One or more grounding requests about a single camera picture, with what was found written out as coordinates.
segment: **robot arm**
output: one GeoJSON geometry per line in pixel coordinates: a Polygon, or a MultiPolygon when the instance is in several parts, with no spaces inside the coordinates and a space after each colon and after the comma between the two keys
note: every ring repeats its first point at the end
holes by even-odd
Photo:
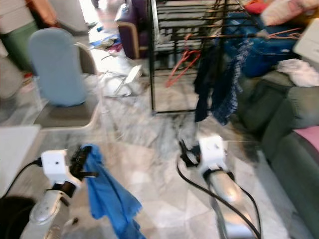
{"type": "Polygon", "coordinates": [[[69,205],[75,191],[81,187],[84,177],[96,177],[96,173],[82,172],[91,147],[78,149],[71,166],[65,164],[65,150],[46,151],[41,155],[44,174],[52,184],[43,198],[32,208],[29,222],[21,239],[59,239],[69,220],[69,205]]]}
{"type": "MultiPolygon", "coordinates": [[[[179,143],[181,158],[187,167],[195,166],[206,181],[210,191],[240,211],[250,222],[243,200],[241,188],[234,182],[225,164],[222,138],[215,134],[199,139],[199,147],[188,150],[183,141],[179,143]]],[[[211,198],[211,204],[217,215],[217,222],[222,239],[255,239],[255,234],[245,221],[232,209],[211,198]]]]}

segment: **white table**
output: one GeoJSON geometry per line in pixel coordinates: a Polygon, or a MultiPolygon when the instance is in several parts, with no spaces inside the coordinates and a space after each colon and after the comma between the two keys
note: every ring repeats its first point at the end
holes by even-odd
{"type": "Polygon", "coordinates": [[[40,126],[0,127],[0,196],[10,186],[23,162],[35,159],[41,144],[40,126]]]}

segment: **metal rack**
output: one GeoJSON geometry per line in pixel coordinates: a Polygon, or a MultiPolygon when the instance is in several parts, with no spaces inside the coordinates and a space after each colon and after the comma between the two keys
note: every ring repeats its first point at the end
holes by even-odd
{"type": "Polygon", "coordinates": [[[188,0],[189,4],[174,4],[180,0],[148,0],[148,18],[149,22],[149,68],[150,68],[150,86],[151,86],[151,105],[152,115],[168,113],[186,113],[193,112],[195,109],[156,111],[155,102],[155,71],[172,70],[172,68],[155,68],[156,55],[159,52],[173,55],[174,63],[184,51],[184,38],[188,38],[192,49],[202,50],[212,44],[212,40],[218,38],[219,52],[215,70],[217,74],[221,72],[224,55],[224,41],[229,38],[256,37],[256,34],[236,33],[240,27],[255,26],[260,28],[258,23],[245,10],[239,0],[215,0],[191,4],[193,0],[188,0]],[[230,17],[228,14],[233,12],[243,12],[245,16],[230,17]],[[229,20],[243,19],[241,24],[229,24],[229,20]],[[237,27],[232,34],[226,34],[227,27],[237,27]]]}

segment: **blue towel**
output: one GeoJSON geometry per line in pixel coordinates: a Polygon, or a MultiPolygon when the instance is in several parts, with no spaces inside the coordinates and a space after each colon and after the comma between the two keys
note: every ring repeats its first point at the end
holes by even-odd
{"type": "Polygon", "coordinates": [[[92,217],[107,216],[119,239],[145,239],[140,226],[133,217],[141,209],[139,201],[122,187],[104,168],[98,146],[88,144],[92,151],[88,155],[84,170],[97,172],[96,178],[86,178],[92,217]]]}

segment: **purple chair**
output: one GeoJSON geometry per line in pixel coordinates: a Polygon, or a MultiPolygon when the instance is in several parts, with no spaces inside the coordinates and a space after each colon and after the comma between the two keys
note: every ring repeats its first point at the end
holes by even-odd
{"type": "Polygon", "coordinates": [[[120,6],[115,18],[124,52],[131,59],[145,58],[148,51],[146,0],[126,2],[120,6]]]}

